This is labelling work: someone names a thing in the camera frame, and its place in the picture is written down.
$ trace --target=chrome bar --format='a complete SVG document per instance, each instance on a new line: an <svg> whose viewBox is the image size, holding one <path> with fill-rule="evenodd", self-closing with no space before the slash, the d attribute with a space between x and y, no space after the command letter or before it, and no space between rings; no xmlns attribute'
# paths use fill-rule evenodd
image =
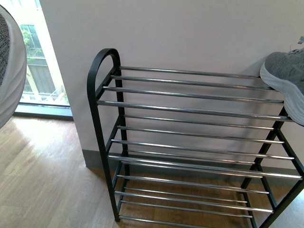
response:
<svg viewBox="0 0 304 228"><path fill-rule="evenodd" d="M192 170L192 171L205 171L217 174L225 174L225 175L234 175L234 176L250 176L252 178L262 178L262 177L276 177L276 178L288 178L294 180L302 180L301 176L289 175L289 174L280 174L273 172L261 172L261 171L248 171L248 170L240 170L240 169L232 169L232 168L224 168L224 167L214 167L207 165L196 165L196 164L187 164L187 163L178 163L178 162L168 162L168 161L155 161L155 160L147 160L147 159L138 159L138 158L130 158L130 157L120 157L120 156L108 156L109 159L118 160L122 162L135 162L140 165L138 162L144 163L152 163L156 167L170 168L168 166L177 166L179 169Z"/></svg>
<svg viewBox="0 0 304 228"><path fill-rule="evenodd" d="M244 153L244 152L234 152L234 151L222 151L222 150L212 150L212 149L201 149L193 147L183 147L183 146L171 146L171 145L161 145L161 144L152 144L152 143L143 143L143 142L131 142L125 140L112 139L114 143L137 145L137 146L151 146L151 147L160 147L167 149L176 149L176 150L185 150L185 151L198 151L198 152L207 152L207 153L219 153L219 154L230 154L230 155L241 155L241 156L253 156L259 158L270 158L270 159L282 159L282 160L293 160L293 157L284 157L270 154L260 154L260 153Z"/></svg>
<svg viewBox="0 0 304 228"><path fill-rule="evenodd" d="M136 188L129 188L129 187L125 187L125 189L126 190L133 190L133 191L143 191L143 192L150 192L150 193L159 193L159 194L173 195L173 196L183 196L183 197L192 197L192 198L199 198L199 199L207 199L207 200L218 200L218 201L234 202L234 203L247 203L247 201L244 201L244 200L221 199L221 198L214 198L214 197L207 197L207 196L188 195L188 194L180 194L180 193L165 192L165 191L154 191L154 190L146 190L146 189L136 189Z"/></svg>
<svg viewBox="0 0 304 228"><path fill-rule="evenodd" d="M217 115L217 116L229 116L229 117L238 117L238 118L293 122L293 120L290 117L277 116L277 115L245 114L245 113L233 113L226 111L192 109L192 108L175 108L175 107L117 102L117 101L97 101L97 104L114 106L114 107L124 107L124 108L139 108L139 109L160 110L160 111L179 112L179 113L193 113L193 114L204 114L204 115Z"/></svg>
<svg viewBox="0 0 304 228"><path fill-rule="evenodd" d="M208 214L215 214L215 215L233 216L233 217L240 217L240 218L247 218L247 219L252 218L252 216L250 216L250 215L238 215L238 214L232 214L232 213L217 212L217 211L212 211L212 210L200 210L200 209L192 209L192 208L171 207L171 206L164 206L164 205L157 205L157 204L150 204L150 203L139 203L139 202L125 201L125 200L122 200L121 202L126 203L126 204L148 206L148 207L176 209L176 210L184 210L184 211L199 212L199 213L208 213Z"/></svg>
<svg viewBox="0 0 304 228"><path fill-rule="evenodd" d="M122 196L140 197L140 198L148 198L148 199L154 199L154 200L155 199L156 200L167 200L167 201L182 202L182 203L193 203L193 204L200 204L200 205L219 207L219 208L229 208L229 209L238 209L238 210L246 210L246 211L260 211L260 212L273 213L273 210L269 210L269 209L249 208L249 207L245 207L245 206L229 205L229 204L223 204L223 203L212 203L212 202L195 201L195 200L189 200L189 199L150 196L150 195L142 195L142 194L136 194L136 193L121 192L121 191L115 191L114 193L117 195L122 195Z"/></svg>
<svg viewBox="0 0 304 228"><path fill-rule="evenodd" d="M238 74L224 74L224 73L212 73L192 70L172 70L172 69L153 69L145 67L133 67L133 66L120 66L121 70L134 70L134 71L149 71L149 72L163 72L183 75L202 75L202 76L216 76L216 77L232 77L232 78L246 78L246 79L261 79L260 76L238 75Z"/></svg>
<svg viewBox="0 0 304 228"><path fill-rule="evenodd" d="M149 117L149 116L137 116L137 115L124 115L125 118L135 118L135 119L144 119L144 120L157 120L157 121L169 121L169 122L178 122L186 124L204 124L212 126L222 126L222 127L239 127L239 128L250 128L257 130L267 130L273 131L273 127L259 127L259 126L247 126L241 124L228 124L228 123L211 123L211 122L202 122L202 121L191 121L191 120L177 120L177 119L168 119L168 118L159 118L159 117Z"/></svg>
<svg viewBox="0 0 304 228"><path fill-rule="evenodd" d="M137 82L159 82L159 83L172 83L189 86L206 86L206 87L217 87L217 88L228 88L228 89L250 89L250 90L271 90L276 91L269 86L250 86L250 85L226 85L220 83L209 83L209 82L195 82L195 81L183 81L183 80L170 80L170 79L158 79L158 78L144 78L144 77L125 77L125 76L111 76L115 80L125 81L137 81Z"/></svg>
<svg viewBox="0 0 304 228"><path fill-rule="evenodd" d="M229 191L248 192L248 193L257 193L257 194L269 194L269 192L267 192L267 191L248 190L248 189L243 189L243 188L239 188L239 187L186 182L186 181L180 181L180 180L174 181L174 180L169 180L169 179L159 179L159 178L139 177L139 176L124 176L124 175L117 175L117 177L128 179L128 180L152 181L152 182L161 182L161 183L167 183L167 184L180 184L180 185L186 185L186 186L203 187L203 188L209 188L209 189L229 190Z"/></svg>
<svg viewBox="0 0 304 228"><path fill-rule="evenodd" d="M207 172L212 174L221 174L221 175L229 175L229 176L237 176L237 177L249 177L249 178L262 178L262 176L256 175L249 175L249 174L240 174L240 173L229 173L224 171L211 171L211 170L203 170L198 168L188 168L188 167L181 167L181 166L169 166L169 165L156 165L150 163L141 163L135 161L122 161L123 164L127 165L137 165L137 166L146 166L146 167L155 167L155 168L166 168L166 169L173 169L173 170L185 170L185 171L193 171L193 172Z"/></svg>
<svg viewBox="0 0 304 228"><path fill-rule="evenodd" d="M128 150L128 152L170 156L170 157L174 157L174 159L188 158L188 159L203 160L203 161L209 161L209 162L229 162L229 163L245 164L245 165L255 164L253 161L250 162L250 161L236 161L236 160L228 160L228 159L211 159L211 158L202 158L202 157L194 157L194 156L185 156L185 155L174 154L174 153L160 153L160 152L135 151L135 150Z"/></svg>
<svg viewBox="0 0 304 228"><path fill-rule="evenodd" d="M105 91L134 93L134 94L151 94L151 95L164 95L164 96L200 98L200 99L209 99L209 100L236 101L236 102L253 102L253 103L262 103L262 104L284 105L284 101L283 100L269 100L269 99L257 99L257 98L245 98L245 97L233 97L233 96L181 94L181 93L172 93L172 92L149 91L149 90L129 89L129 88L116 88L116 87L107 87L107 86L104 86L103 89Z"/></svg>
<svg viewBox="0 0 304 228"><path fill-rule="evenodd" d="M177 227L187 227L187 228L208 228L208 227L199 227L199 226L192 226L192 225L185 225L181 223L173 223L173 222L163 222L163 221L155 221L155 220L148 220L142 218L133 218L128 216L119 216L120 219L131 220L131 221L138 221L138 222L149 222L155 224L163 224L163 225L170 225L170 226L177 226Z"/></svg>
<svg viewBox="0 0 304 228"><path fill-rule="evenodd" d="M265 140L265 139L250 139L250 138L242 138L242 137L233 137L233 136L220 136L220 135L212 135L212 134L200 134L200 133L187 133L187 132L171 132L171 131L162 131L155 129L143 129L143 128L133 128L133 127L124 127L117 126L118 129L128 130L128 131L140 131L140 132L152 132L152 133L164 133L164 134L175 134L175 135L185 135L185 136L194 136L194 137L202 137L202 138L212 138L212 139L226 139L226 140L236 140L236 141L247 141L247 142L255 142L255 143L271 143L271 144L283 144L283 141L276 140Z"/></svg>

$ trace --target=baseboard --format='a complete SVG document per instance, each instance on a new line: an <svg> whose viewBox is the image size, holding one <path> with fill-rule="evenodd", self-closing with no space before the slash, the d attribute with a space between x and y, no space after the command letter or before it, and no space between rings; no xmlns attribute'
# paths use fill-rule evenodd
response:
<svg viewBox="0 0 304 228"><path fill-rule="evenodd" d="M90 150L82 150L85 164L88 168L98 168L103 169L100 153L98 151L90 151ZM175 162L182 162L182 160L178 159L175 160ZM210 165L208 162L201 163L202 165ZM115 170L117 166L117 161L109 160L109 166L111 170ZM244 168L249 169L246 165L235 165L235 164L226 164L221 163L221 167L223 168ZM142 166L132 166L130 167L131 172L142 172L142 173L156 173L156 174L164 174L164 169L155 169L155 168L149 168L149 167L142 167ZM275 167L263 167L264 172L273 172L273 173L284 173L289 175L299 175L296 170L293 169L282 169L282 168L275 168ZM170 176L182 176L182 177L193 177L193 174L188 171L182 171L182 170L171 170L166 169L165 170L167 175ZM242 182L244 180L244 177L235 177L235 176L229 176L229 175L218 175L218 174L212 174L212 173L202 173L202 172L196 172L196 178L204 178L204 179L215 179L215 180L222 180L222 181L233 181L233 182ZM280 178L267 178L269 184L277 185L277 186L288 186L292 187L295 185L296 181L291 179L280 179ZM260 179L252 179L252 183L261 183Z"/></svg>
<svg viewBox="0 0 304 228"><path fill-rule="evenodd" d="M71 108L64 105L20 103L14 116L72 121Z"/></svg>

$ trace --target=curved frame top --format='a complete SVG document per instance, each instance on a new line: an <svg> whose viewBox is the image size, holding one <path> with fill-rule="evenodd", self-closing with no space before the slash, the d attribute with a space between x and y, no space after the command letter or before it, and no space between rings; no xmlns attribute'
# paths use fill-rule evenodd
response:
<svg viewBox="0 0 304 228"><path fill-rule="evenodd" d="M100 67L101 63L103 62L103 60L108 56L111 56L112 60L113 60L113 68L111 69L109 74L111 74L111 75L120 75L121 74L121 71L119 69L120 57L119 57L118 51L114 48L105 48L105 49L101 50L94 58L91 68L88 73L88 77L87 77L86 88L87 88L87 96L88 96L88 99L90 102L92 101L91 99L93 97L96 99L95 83L96 83L97 72L98 72L99 67Z"/></svg>

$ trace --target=shoe sole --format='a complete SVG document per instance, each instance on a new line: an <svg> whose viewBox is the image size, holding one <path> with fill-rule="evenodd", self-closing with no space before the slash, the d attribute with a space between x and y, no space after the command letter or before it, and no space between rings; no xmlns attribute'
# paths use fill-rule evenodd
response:
<svg viewBox="0 0 304 228"><path fill-rule="evenodd" d="M260 76L267 85L284 95L287 113L292 120L304 126L304 95L300 89L292 82L269 73L265 68L265 63L261 67Z"/></svg>

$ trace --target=gray sneaker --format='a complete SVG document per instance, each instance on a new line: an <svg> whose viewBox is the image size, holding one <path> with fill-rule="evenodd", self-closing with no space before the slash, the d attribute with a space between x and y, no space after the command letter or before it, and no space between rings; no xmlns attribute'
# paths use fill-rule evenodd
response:
<svg viewBox="0 0 304 228"><path fill-rule="evenodd" d="M289 116L304 125L304 48L272 53L262 65L260 75L267 85L284 95Z"/></svg>
<svg viewBox="0 0 304 228"><path fill-rule="evenodd" d="M19 104L26 70L26 48L20 28L0 5L0 128Z"/></svg>

